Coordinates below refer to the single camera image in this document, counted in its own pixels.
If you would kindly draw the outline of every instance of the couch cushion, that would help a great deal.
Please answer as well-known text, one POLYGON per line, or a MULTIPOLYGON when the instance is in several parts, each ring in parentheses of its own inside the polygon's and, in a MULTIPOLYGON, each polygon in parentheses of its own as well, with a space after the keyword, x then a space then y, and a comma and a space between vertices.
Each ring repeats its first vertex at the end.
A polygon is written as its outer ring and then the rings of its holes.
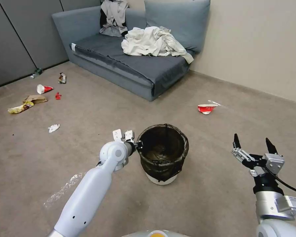
POLYGON ((202 51, 210 0, 159 2, 145 0, 148 26, 163 26, 184 48, 202 51))
POLYGON ((149 57, 129 56, 123 53, 121 42, 123 37, 112 37, 96 34, 73 42, 70 45, 76 53, 101 60, 137 77, 152 82, 155 94, 170 87, 188 70, 189 65, 181 56, 149 57))

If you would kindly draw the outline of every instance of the paper cup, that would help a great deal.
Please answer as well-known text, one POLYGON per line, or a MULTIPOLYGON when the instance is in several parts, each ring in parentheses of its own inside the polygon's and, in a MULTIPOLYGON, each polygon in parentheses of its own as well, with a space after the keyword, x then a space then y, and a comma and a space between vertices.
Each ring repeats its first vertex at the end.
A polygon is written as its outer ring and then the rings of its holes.
POLYGON ((216 104, 204 104, 204 105, 198 105, 197 108, 198 108, 198 111, 201 112, 202 114, 208 115, 217 106, 218 105, 216 104))
POLYGON ((49 86, 43 86, 41 84, 37 85, 36 87, 36 91, 38 94, 44 94, 48 91, 51 91, 53 88, 52 87, 49 87, 49 86))

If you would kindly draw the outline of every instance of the crumpled paper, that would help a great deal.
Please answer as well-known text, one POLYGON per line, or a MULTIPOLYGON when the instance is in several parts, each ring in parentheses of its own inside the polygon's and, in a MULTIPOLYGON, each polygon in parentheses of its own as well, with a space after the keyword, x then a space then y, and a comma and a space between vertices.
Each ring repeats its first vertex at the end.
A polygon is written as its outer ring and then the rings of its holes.
POLYGON ((51 125, 48 129, 49 129, 49 133, 55 132, 58 128, 60 127, 60 124, 54 124, 51 125))
POLYGON ((18 114, 34 106, 34 104, 42 103, 48 101, 42 95, 29 95, 24 99, 23 104, 14 108, 8 109, 8 112, 11 114, 18 114))
POLYGON ((60 73, 60 77, 58 78, 58 83, 59 84, 66 84, 67 83, 66 75, 62 72, 60 73))

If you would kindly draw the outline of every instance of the black cable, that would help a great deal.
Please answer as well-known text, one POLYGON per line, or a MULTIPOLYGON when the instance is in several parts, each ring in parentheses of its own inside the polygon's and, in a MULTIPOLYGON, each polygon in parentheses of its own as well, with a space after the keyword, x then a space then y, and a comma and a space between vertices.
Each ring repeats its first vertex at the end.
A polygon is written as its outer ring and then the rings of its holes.
POLYGON ((286 187, 288 187, 289 189, 293 190, 296 192, 296 188, 288 185, 287 183, 285 183, 284 181, 282 181, 279 177, 277 177, 275 174, 273 174, 267 167, 264 167, 277 181, 279 181, 282 185, 285 185, 286 187))

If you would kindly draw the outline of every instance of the pile of clothes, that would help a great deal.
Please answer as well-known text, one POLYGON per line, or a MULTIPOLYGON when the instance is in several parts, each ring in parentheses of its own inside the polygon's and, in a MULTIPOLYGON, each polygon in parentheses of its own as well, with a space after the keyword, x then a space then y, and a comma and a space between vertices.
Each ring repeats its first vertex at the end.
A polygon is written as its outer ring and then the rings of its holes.
POLYGON ((174 38, 171 30, 162 26, 134 27, 128 31, 125 21, 126 0, 104 0, 101 5, 100 33, 115 37, 124 37, 121 46, 123 52, 133 56, 182 56, 188 64, 193 57, 174 38))
POLYGON ((128 32, 125 21, 126 0, 104 0, 101 5, 100 33, 121 37, 128 32))

